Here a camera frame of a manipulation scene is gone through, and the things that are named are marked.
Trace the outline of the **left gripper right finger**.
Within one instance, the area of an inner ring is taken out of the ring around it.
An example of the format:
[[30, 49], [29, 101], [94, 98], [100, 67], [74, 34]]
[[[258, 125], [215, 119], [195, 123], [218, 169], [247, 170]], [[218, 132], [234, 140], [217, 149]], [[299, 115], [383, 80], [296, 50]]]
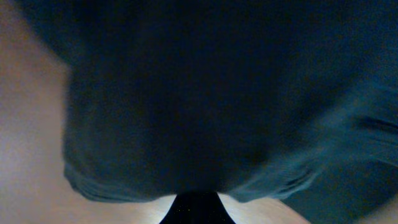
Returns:
[[200, 194], [197, 223], [235, 224], [216, 192], [203, 192]]

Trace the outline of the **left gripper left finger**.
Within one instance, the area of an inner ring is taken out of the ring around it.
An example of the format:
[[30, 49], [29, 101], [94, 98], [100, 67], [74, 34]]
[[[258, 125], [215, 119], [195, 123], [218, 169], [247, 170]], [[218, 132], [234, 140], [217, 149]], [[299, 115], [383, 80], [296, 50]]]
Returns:
[[193, 193], [177, 195], [170, 209], [159, 224], [195, 224], [197, 195]]

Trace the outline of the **dark green t-shirt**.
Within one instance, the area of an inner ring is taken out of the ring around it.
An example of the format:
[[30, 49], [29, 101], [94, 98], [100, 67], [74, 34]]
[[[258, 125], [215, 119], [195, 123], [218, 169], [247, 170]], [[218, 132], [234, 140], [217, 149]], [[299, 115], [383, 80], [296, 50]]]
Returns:
[[70, 67], [94, 202], [216, 192], [353, 223], [397, 194], [396, 1], [20, 1]]

